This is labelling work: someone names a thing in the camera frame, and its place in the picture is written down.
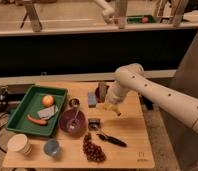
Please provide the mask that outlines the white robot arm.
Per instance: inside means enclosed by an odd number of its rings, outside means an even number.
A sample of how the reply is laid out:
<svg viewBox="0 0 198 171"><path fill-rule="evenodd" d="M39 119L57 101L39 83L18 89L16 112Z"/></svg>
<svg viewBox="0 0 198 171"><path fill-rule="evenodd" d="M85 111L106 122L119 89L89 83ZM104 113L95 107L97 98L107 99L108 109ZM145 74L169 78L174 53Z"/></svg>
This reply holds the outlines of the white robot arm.
<svg viewBox="0 0 198 171"><path fill-rule="evenodd" d="M152 82L143 74L143 67L138 63L119 67L114 73L115 81L108 89L105 101L108 104L120 104L127 93L134 90L198 134L198 99Z"/></svg>

